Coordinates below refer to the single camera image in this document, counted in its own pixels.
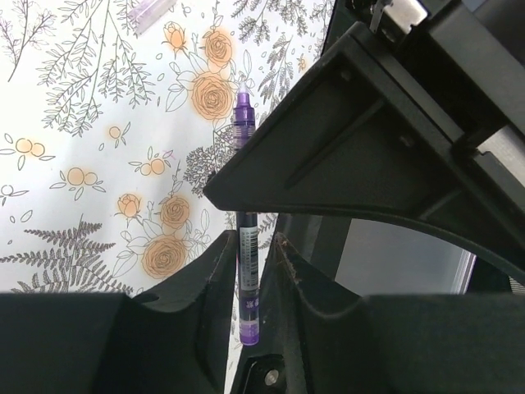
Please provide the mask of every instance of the pen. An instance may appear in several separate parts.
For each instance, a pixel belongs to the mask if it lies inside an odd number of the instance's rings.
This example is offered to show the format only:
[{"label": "pen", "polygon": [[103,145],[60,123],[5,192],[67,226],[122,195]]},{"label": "pen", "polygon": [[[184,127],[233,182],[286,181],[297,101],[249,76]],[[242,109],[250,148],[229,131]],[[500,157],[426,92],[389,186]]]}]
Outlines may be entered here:
[{"label": "pen", "polygon": [[[250,105],[244,83],[237,92],[234,108],[234,149],[239,151],[255,131],[255,110]],[[239,246],[237,270],[239,273],[239,332],[245,346],[259,342],[259,272],[257,214],[238,212],[237,232]]]}]

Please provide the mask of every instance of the pen label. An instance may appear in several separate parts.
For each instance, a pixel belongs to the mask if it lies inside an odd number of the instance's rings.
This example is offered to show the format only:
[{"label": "pen label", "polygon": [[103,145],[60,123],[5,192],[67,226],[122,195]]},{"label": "pen label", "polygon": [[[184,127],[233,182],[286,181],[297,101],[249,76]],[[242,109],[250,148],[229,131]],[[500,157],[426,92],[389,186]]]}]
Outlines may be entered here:
[{"label": "pen label", "polygon": [[257,227],[241,227],[239,229],[240,241],[240,289],[253,291],[258,289],[258,234]]}]

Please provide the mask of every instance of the screw head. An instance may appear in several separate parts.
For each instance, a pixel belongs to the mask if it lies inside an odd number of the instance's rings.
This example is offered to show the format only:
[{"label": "screw head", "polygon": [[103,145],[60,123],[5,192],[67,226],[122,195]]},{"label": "screw head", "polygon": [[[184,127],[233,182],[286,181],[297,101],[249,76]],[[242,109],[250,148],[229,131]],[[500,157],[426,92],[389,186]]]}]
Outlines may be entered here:
[{"label": "screw head", "polygon": [[401,141],[401,143],[407,148],[412,148],[416,144],[416,141],[414,141],[410,135],[400,136],[399,141]]},{"label": "screw head", "polygon": [[341,72],[341,78],[343,78],[343,80],[349,82],[352,79],[352,74],[348,70],[343,70]]},{"label": "screw head", "polygon": [[279,379],[279,371],[276,369],[271,369],[264,377],[264,382],[267,386],[273,386],[277,383],[277,379]]}]

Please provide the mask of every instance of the floral pattern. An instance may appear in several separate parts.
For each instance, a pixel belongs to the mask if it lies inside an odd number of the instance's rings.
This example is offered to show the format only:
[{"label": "floral pattern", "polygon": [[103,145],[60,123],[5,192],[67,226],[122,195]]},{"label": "floral pattern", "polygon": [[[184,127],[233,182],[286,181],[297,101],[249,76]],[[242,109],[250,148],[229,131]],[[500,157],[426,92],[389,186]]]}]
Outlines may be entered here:
[{"label": "floral pattern", "polygon": [[[319,57],[333,9],[177,2],[137,37],[138,4],[0,3],[1,290],[135,296],[234,228],[203,187],[234,153],[236,92],[263,122]],[[260,261],[276,220],[259,218]]]}]

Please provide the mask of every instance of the orange flower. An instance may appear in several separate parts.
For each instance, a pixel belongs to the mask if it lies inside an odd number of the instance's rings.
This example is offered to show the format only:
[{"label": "orange flower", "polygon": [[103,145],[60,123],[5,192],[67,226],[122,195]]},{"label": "orange flower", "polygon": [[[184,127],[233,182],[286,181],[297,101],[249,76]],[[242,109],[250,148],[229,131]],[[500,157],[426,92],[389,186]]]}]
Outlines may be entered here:
[{"label": "orange flower", "polygon": [[189,218],[189,204],[188,201],[172,196],[161,208],[161,222],[166,226],[178,230],[186,220]]},{"label": "orange flower", "polygon": [[208,67],[211,72],[218,73],[231,60],[231,41],[227,35],[218,31],[207,32],[204,35],[204,53],[208,58]]},{"label": "orange flower", "polygon": [[184,243],[174,236],[158,236],[142,256],[144,271],[155,279],[169,277],[179,271],[186,261]]},{"label": "orange flower", "polygon": [[194,80],[191,100],[204,119],[224,119],[231,113],[233,92],[226,80],[212,72],[204,72]]},{"label": "orange flower", "polygon": [[184,30],[180,27],[180,25],[176,24],[175,22],[166,23],[164,25],[164,35],[166,36],[167,42],[173,47],[175,53],[179,52],[180,50],[183,52],[186,50]]},{"label": "orange flower", "polygon": [[304,54],[297,58],[297,62],[299,63],[299,72],[306,70],[306,60],[304,59]]},{"label": "orange flower", "polygon": [[118,208],[127,218],[134,218],[140,211],[140,200],[136,195],[123,195],[118,199]]}]

